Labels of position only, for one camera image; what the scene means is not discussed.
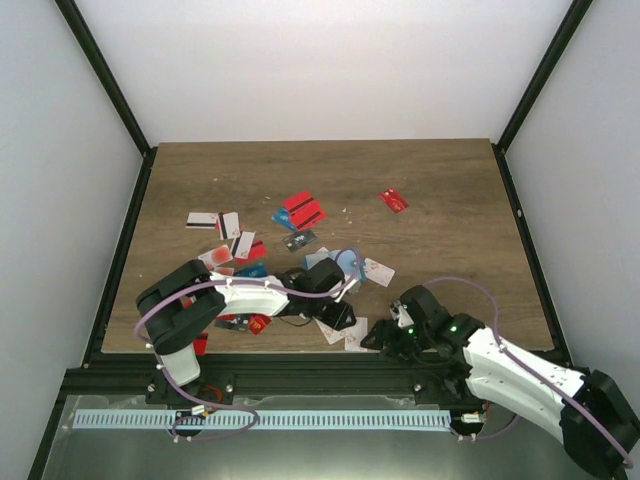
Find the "teal card holder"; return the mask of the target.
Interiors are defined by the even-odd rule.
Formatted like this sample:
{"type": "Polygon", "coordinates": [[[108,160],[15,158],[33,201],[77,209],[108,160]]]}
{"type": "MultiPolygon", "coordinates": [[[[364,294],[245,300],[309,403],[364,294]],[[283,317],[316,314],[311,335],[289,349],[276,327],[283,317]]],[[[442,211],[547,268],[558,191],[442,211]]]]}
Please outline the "teal card holder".
{"type": "Polygon", "coordinates": [[[314,253],[304,255],[301,259],[301,266],[303,269],[308,270],[325,258],[330,258],[337,263],[342,269],[346,280],[355,275],[356,280],[349,291],[356,292],[359,290],[366,280],[366,276],[364,259],[357,250],[347,249],[344,253],[340,253],[339,250],[329,250],[326,247],[321,247],[314,253]]]}

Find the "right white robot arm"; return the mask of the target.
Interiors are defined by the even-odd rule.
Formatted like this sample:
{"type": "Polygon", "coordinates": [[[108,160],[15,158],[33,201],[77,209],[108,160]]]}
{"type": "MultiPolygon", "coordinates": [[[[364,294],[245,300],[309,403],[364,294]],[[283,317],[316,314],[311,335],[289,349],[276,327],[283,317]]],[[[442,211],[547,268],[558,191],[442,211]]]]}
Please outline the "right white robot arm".
{"type": "Polygon", "coordinates": [[[634,462],[639,418],[616,382],[599,370],[554,364],[466,314],[451,314],[423,285],[410,288],[363,338],[362,347],[407,365],[433,349],[457,368],[444,378],[458,403],[497,404],[558,440],[585,472],[611,479],[634,462]]]}

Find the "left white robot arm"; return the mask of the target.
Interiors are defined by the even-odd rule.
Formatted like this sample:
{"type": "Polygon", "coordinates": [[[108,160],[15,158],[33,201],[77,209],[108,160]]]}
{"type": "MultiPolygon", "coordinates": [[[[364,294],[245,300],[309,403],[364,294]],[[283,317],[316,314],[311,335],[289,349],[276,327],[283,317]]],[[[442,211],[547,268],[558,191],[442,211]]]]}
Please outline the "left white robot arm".
{"type": "Polygon", "coordinates": [[[349,277],[332,258],[308,270],[264,277],[226,276],[191,260],[139,294],[134,334],[149,345],[158,369],[170,378],[170,393],[191,404],[203,395],[205,382],[194,341],[216,318],[302,315],[342,330],[355,324],[353,308],[343,297],[359,281],[358,260],[349,277]]]}

